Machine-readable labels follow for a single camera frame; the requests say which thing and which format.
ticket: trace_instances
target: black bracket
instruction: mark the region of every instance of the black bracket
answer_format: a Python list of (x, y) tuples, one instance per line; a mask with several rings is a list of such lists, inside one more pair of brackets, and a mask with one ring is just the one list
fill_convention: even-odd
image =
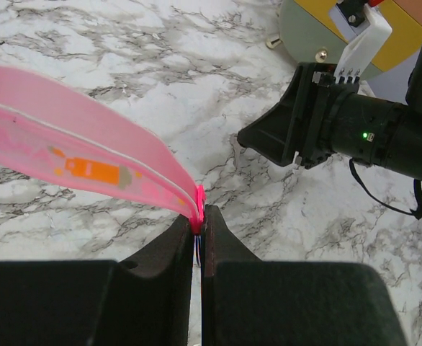
[(335, 64), (300, 63), (280, 101), (237, 135), (239, 144), (285, 167), (294, 160), (313, 168), (331, 155), (319, 148), (320, 129), (326, 109), (332, 107), (332, 94), (358, 92), (359, 84), (335, 84)]
[(347, 22), (352, 27), (358, 27), (366, 20), (364, 5), (368, 0), (343, 0), (338, 1), (337, 6)]
[[(218, 207), (205, 214), (203, 346), (406, 346), (372, 268), (263, 262)], [(186, 346), (192, 260), (179, 216), (120, 263), (0, 262), (0, 346)]]

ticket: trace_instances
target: white connector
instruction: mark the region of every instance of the white connector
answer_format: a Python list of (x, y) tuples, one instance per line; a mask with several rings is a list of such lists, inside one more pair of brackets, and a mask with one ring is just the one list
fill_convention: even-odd
[(337, 84), (354, 83), (392, 34), (392, 27), (376, 9), (364, 5), (364, 14), (369, 26), (344, 48), (334, 71)]

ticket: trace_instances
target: marble countertop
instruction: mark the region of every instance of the marble countertop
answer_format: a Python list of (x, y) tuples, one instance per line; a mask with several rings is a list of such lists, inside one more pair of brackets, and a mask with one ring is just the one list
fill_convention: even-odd
[[(342, 156), (305, 171), (235, 145), (295, 69), (284, 49), (264, 44), (277, 31), (278, 3), (0, 0), (0, 63), (47, 74), (157, 133), (260, 258), (373, 266), (408, 344), (422, 346), (422, 220), (373, 202)], [(414, 206), (409, 178), (359, 171), (376, 195)], [(122, 260), (175, 217), (0, 167), (0, 260)], [(191, 345), (200, 336), (194, 270)]]

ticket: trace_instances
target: pink lanyard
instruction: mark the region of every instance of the pink lanyard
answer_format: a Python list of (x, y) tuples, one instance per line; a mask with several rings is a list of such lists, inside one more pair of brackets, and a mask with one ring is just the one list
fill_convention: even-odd
[(157, 136), (57, 81), (6, 66), (0, 66), (0, 164), (176, 211), (194, 234), (203, 223), (203, 186)]

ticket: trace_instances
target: screw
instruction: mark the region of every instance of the screw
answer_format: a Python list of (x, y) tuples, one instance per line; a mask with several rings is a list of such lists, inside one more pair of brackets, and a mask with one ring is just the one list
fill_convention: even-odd
[(320, 49), (315, 54), (315, 60), (317, 61), (317, 63), (324, 63), (327, 57), (328, 57), (328, 51), (326, 49)]

